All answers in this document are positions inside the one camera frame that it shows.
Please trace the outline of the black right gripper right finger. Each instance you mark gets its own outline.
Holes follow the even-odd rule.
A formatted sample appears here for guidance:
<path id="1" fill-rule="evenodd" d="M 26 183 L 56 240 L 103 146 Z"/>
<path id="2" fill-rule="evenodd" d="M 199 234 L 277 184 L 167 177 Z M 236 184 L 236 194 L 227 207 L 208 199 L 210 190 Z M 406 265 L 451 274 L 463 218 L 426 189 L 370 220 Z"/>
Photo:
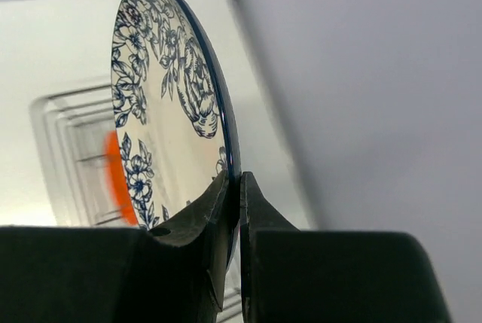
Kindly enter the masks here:
<path id="1" fill-rule="evenodd" d="M 247 322 L 449 322 L 426 250 L 408 233 L 299 230 L 240 180 Z"/>

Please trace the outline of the blue floral pattern plate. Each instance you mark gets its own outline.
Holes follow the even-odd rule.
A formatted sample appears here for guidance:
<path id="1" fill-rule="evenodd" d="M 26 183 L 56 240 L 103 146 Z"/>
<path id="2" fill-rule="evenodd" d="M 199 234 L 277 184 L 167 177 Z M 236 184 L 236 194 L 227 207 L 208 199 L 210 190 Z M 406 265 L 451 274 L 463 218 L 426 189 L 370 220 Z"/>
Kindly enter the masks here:
<path id="1" fill-rule="evenodd" d="M 121 0 L 111 100 L 136 223 L 153 230 L 221 173 L 236 182 L 239 141 L 220 63 L 185 0 Z"/>

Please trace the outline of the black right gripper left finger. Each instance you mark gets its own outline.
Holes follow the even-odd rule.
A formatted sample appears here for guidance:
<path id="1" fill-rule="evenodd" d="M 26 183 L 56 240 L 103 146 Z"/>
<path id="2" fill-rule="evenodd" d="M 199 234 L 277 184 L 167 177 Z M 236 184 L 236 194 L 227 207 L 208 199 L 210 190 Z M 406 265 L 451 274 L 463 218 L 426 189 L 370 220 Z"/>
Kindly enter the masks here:
<path id="1" fill-rule="evenodd" d="M 229 251 L 229 180 L 147 231 L 1 229 L 3 322 L 213 322 Z"/>

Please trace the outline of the small orange plate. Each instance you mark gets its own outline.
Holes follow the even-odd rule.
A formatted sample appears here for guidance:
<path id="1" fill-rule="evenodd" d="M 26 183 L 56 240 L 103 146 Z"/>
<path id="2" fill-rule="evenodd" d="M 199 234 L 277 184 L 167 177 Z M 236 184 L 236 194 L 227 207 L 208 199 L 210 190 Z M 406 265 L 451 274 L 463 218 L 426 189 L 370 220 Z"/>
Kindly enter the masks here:
<path id="1" fill-rule="evenodd" d="M 106 180 L 114 204 L 128 225 L 137 226 L 138 221 L 131 205 L 115 131 L 105 134 L 103 151 L 106 160 Z"/>

